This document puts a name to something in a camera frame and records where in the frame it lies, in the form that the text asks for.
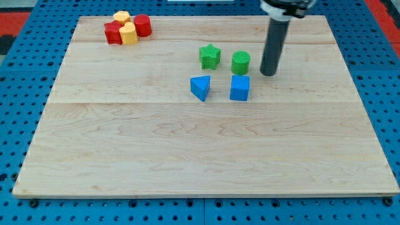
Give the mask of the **black white robot arm flange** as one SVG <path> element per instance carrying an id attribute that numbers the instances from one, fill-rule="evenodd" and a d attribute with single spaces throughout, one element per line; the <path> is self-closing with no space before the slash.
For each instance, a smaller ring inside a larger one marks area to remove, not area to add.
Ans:
<path id="1" fill-rule="evenodd" d="M 302 19 L 315 5 L 317 0 L 260 0 L 260 8 L 269 14 L 271 19 L 279 22 L 291 18 Z"/>

